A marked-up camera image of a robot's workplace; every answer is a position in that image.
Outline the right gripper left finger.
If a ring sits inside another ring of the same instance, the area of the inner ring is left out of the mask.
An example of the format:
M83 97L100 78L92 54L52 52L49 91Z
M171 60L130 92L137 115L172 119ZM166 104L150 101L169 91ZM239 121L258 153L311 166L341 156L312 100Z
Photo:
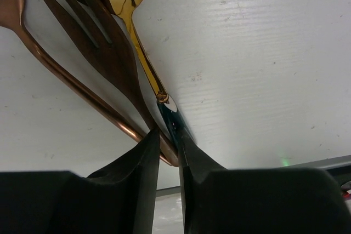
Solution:
M160 135L88 177L70 171L1 173L1 233L151 233Z

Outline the copper fork all metal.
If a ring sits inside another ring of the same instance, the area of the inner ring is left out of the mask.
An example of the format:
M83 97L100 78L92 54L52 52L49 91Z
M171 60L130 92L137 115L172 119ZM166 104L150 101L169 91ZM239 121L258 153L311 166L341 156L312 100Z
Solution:
M24 25L25 0L1 0L1 26L13 31L29 52L53 75L89 103L106 119L135 141L140 141L144 134L107 104L101 97L59 65L31 36Z

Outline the dark brown wooden fork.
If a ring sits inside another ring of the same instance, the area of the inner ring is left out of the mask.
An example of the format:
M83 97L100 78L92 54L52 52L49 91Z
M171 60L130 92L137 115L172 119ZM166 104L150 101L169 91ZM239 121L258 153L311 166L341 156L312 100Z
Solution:
M66 0L77 19L56 0L44 2L83 57L128 98L149 129L156 128L140 90L133 49L109 0Z

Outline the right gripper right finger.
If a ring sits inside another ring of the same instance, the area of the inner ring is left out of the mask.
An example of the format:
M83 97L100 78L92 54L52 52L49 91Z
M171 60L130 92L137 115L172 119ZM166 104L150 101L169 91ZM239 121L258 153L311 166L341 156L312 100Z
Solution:
M185 233L345 233L346 204L316 168L229 170L178 132Z

